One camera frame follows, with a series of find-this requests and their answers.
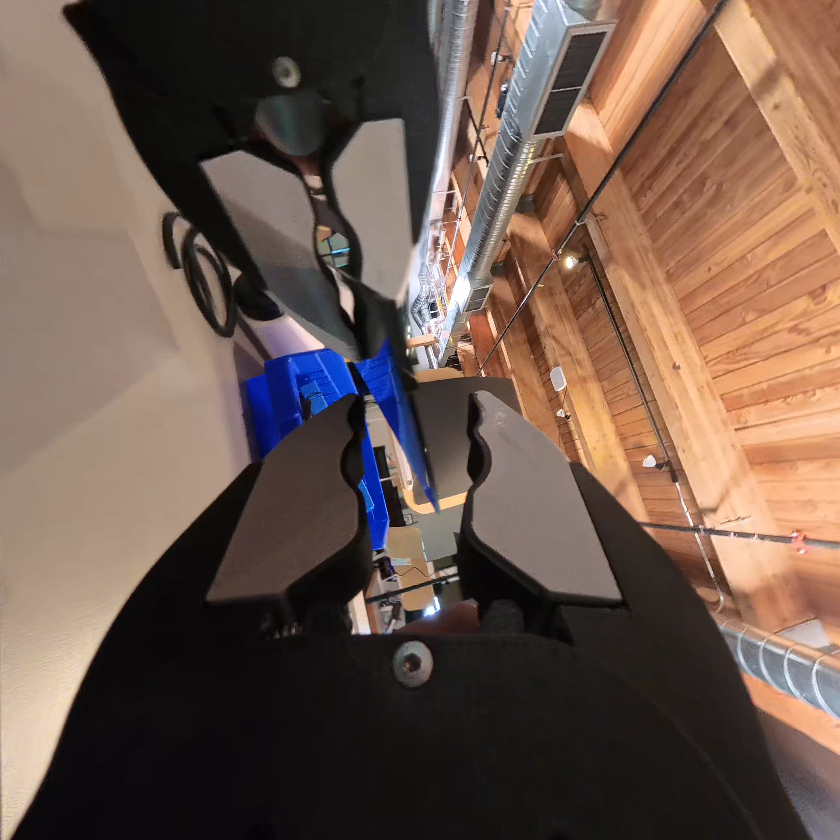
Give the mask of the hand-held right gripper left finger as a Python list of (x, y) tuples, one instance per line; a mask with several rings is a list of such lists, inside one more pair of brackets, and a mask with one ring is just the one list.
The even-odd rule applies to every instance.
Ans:
[(364, 402), (345, 395), (304, 421), (259, 466), (206, 594), (263, 605), (279, 627), (341, 627), (371, 576)]

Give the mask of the silver ventilation duct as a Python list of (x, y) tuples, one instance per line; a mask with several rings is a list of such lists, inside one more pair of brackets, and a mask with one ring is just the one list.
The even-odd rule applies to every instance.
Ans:
[(838, 653), (768, 633), (735, 617), (712, 618), (744, 675), (839, 719)]
[(452, 170), (477, 8), (477, 1), (428, 2), (439, 93), (440, 123), (433, 179), (433, 198), (439, 202), (445, 198)]

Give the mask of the black ceiling pipe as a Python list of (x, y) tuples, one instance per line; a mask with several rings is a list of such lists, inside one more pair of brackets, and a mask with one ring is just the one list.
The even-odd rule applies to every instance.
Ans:
[(572, 239), (590, 223), (596, 234), (601, 232), (594, 219), (595, 205), (605, 201), (607, 221), (614, 225), (614, 239), (605, 246), (601, 261), (613, 270), (612, 284), (616, 302), (622, 307), (627, 329), (637, 346), (640, 361), (645, 365), (651, 384), (657, 392), (664, 389), (673, 397), (686, 396), (690, 389), (709, 396), (711, 375), (699, 346), (690, 335), (684, 316), (677, 310), (674, 293), (667, 288), (665, 272), (653, 253), (646, 227), (634, 199), (626, 197), (626, 184), (620, 175), (621, 166), (630, 150), (652, 122), (667, 99), (670, 89), (688, 67), (703, 40), (718, 21), (727, 2), (718, 2), (698, 29), (686, 53), (667, 78), (659, 94), (648, 107), (633, 134), (627, 139), (615, 160), (596, 186), (592, 196), (573, 217), (563, 239), (551, 244), (539, 219), (533, 214), (515, 214), (509, 229), (510, 262), (516, 261), (531, 280), (524, 296), (479, 367), (479, 373), (490, 374), (490, 360), (504, 344), (505, 338), (519, 317), (530, 308), (530, 300), (544, 281), (563, 271), (565, 252)]
[(754, 542), (775, 543), (795, 548), (799, 552), (806, 550), (839, 551), (839, 541), (816, 539), (806, 536), (802, 531), (794, 530), (789, 534), (771, 534), (766, 532), (746, 532), (728, 528), (709, 528), (704, 526), (675, 525), (651, 521), (640, 521), (638, 525), (644, 529), (666, 532), (679, 532), (697, 537), (740, 539)]

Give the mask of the silver duct with vent boxes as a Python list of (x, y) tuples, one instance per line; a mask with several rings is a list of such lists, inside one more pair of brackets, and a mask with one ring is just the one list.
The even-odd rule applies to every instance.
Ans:
[(455, 349), (479, 298), (489, 295), (491, 266), (539, 146), (568, 128), (612, 36), (613, 7), (561, 1), (532, 6), (440, 333), (441, 361)]

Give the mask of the person's right hand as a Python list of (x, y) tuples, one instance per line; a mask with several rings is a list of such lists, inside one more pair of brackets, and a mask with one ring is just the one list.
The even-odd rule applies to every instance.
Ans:
[(480, 630), (478, 605), (473, 601), (444, 606), (431, 616), (421, 617), (395, 631), (397, 635), (464, 635)]

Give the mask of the small black device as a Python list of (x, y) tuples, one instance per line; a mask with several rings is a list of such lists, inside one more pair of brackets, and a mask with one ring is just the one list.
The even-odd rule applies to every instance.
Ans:
[(285, 313), (277, 301), (257, 280), (246, 273), (234, 281), (234, 302), (244, 317), (256, 322), (270, 322)]

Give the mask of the black panel with wooden rim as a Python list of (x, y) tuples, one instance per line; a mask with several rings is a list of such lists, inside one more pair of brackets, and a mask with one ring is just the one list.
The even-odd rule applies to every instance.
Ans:
[(487, 391), (522, 413), (518, 392), (507, 377), (465, 377), (448, 367), (419, 371), (416, 382), (413, 399), (430, 458), (438, 508), (454, 508), (464, 502), (471, 486), (467, 471), (469, 395)]

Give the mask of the blue plastic divider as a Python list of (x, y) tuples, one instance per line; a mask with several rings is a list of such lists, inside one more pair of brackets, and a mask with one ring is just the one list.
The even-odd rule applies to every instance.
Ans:
[(350, 371), (360, 393), (371, 396), (380, 408), (426, 499), (435, 512), (440, 512), (434, 472), (413, 399), (417, 382), (405, 361), (405, 355), (385, 339), (375, 356), (350, 363)]

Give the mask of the large blue storage bin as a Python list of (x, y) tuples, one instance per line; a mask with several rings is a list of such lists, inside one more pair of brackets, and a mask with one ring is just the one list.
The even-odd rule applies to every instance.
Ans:
[[(331, 350), (291, 353), (270, 360), (263, 374), (246, 382), (259, 456), (264, 458), (305, 421), (304, 402), (319, 413), (341, 397), (358, 392), (345, 359)], [(360, 484), (372, 548), (384, 551), (390, 522), (369, 434), (362, 444), (364, 478)]]

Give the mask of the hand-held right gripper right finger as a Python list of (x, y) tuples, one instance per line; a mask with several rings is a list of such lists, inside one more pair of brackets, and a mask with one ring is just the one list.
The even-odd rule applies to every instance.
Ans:
[(509, 602), (525, 624), (549, 624), (560, 606), (623, 606), (566, 456), (488, 391), (469, 395), (467, 435), (457, 566), (479, 614)]

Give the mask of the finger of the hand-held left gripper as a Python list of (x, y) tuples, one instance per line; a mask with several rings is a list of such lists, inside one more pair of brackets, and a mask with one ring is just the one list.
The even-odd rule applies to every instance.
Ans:
[(338, 209), (360, 247), (360, 281), (402, 305), (415, 240), (401, 119), (364, 122), (332, 166)]
[(200, 167), (268, 297), (326, 348), (360, 359), (337, 281), (317, 253), (316, 222), (303, 181), (243, 150), (202, 161)]

